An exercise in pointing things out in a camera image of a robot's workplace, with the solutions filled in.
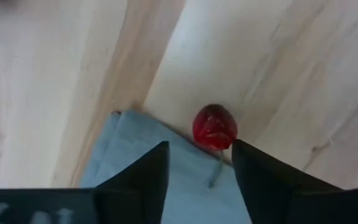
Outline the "grey cloth mat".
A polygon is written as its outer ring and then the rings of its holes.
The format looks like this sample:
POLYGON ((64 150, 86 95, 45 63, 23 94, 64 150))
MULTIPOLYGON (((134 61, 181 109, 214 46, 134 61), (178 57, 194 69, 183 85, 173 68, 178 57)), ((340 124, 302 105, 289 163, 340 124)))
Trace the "grey cloth mat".
POLYGON ((252 224, 232 167, 224 166, 217 184, 209 188, 216 159, 157 120, 132 110, 108 116, 80 187, 97 186, 162 141, 170 143, 162 224, 252 224))

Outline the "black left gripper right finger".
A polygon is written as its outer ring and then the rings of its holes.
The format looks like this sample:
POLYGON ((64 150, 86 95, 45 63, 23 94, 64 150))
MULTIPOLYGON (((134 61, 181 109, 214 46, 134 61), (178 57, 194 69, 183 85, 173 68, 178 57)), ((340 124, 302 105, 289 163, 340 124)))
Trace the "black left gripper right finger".
POLYGON ((232 166, 252 224, 358 224, 358 189, 331 185, 239 139, 232 166))

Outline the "red toy cherry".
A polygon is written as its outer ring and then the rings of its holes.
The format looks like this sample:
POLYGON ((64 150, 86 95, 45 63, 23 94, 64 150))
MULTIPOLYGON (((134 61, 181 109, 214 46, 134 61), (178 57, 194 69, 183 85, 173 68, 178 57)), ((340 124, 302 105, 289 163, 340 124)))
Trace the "red toy cherry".
POLYGON ((224 151, 237 138, 238 128, 233 115, 222 105, 210 104, 203 107, 192 123, 194 142, 205 151, 215 154, 218 163, 208 180, 208 188, 216 186, 223 171, 224 151))

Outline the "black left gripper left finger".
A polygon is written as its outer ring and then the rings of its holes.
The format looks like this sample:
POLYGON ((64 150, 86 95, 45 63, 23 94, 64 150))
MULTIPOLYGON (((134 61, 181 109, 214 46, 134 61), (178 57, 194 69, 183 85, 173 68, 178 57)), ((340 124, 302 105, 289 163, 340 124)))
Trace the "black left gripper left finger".
POLYGON ((0 224, 160 224, 169 162, 162 141, 92 188, 0 189, 0 224))

